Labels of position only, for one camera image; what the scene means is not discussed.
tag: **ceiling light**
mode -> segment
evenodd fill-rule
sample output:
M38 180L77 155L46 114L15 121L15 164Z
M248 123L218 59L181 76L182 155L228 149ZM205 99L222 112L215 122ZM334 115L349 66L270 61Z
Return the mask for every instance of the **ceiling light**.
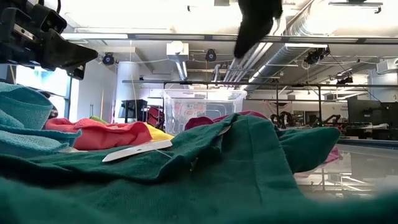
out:
M127 34L91 34L91 33L69 33L61 34L65 40L88 40L88 39L128 39Z
M286 47L308 47L308 48L327 48L327 44L292 44L286 43Z

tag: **white column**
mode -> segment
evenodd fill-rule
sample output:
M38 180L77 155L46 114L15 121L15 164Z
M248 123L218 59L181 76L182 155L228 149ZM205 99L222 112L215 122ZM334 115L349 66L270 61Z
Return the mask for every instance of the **white column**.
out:
M123 80L139 80L139 64L134 62L119 62L118 80L116 86L115 123L124 123L124 118L119 118L122 100L139 99L139 84L123 83Z

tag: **pink cloth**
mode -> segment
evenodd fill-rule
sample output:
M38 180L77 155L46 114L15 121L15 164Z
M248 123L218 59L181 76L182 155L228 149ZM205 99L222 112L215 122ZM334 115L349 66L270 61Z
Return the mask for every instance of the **pink cloth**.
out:
M239 112L240 115L253 115L253 116L257 116L260 118L264 118L264 119L268 119L267 117L265 117L264 115L255 112L255 111L242 111ZM201 125L205 125L205 124L214 124L217 122L220 122L222 119L228 117L229 115L225 115L225 116L221 116L219 118L215 118L215 119L210 119L208 117L199 117L199 118L191 118L189 119L188 123L185 125L185 130L197 127L197 126L201 126Z
M110 149L119 146L136 146L152 139L147 126L142 122L131 124L102 124L92 119L76 123L66 118L53 118L46 122L45 129L68 133L82 131L73 146L78 150Z

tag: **metal frame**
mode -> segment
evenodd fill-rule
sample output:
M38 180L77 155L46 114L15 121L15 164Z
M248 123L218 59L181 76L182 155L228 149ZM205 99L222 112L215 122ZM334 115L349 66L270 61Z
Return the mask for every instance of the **metal frame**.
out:
M96 38L85 40L181 40L181 41L213 41L213 42L235 42L236 34L134 34L128 33L127 38ZM297 36L274 36L267 35L260 42L290 43L290 44L361 44L361 45L398 45L395 37L297 37Z
M65 96L63 97L63 99L65 100L65 109L63 112L63 116L65 118L69 119L69 113L70 113L70 95L71 95L71 89L72 89L72 77L70 77L68 79L67 82L67 93L65 94Z
M122 83L131 83L131 80L122 80ZM136 80L134 83L161 83L163 84L163 89L166 89L167 84L179 84L179 85L192 85L192 84L199 84L199 85L206 85L208 89L208 85L259 85L259 86L275 86L276 87L276 103L278 104L279 101L298 101L298 100L279 100L278 92L279 86L291 86L291 87L317 87L318 88L318 100L319 102L319 122L322 125L322 100L321 90L322 87L356 87L356 88L398 88L398 85L332 85L332 84L312 84L312 83L254 83L254 82L202 82L202 81L162 81L162 80Z

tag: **security camera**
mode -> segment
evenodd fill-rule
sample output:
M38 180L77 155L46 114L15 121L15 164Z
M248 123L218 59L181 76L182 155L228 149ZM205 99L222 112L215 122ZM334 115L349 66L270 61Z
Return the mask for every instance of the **security camera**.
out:
M217 55L216 55L216 52L214 51L214 49L209 49L207 51L205 59L208 62L214 62L217 59Z
M113 65L115 63L115 59L113 57L112 52L106 52L104 58L102 58L102 63L106 66Z

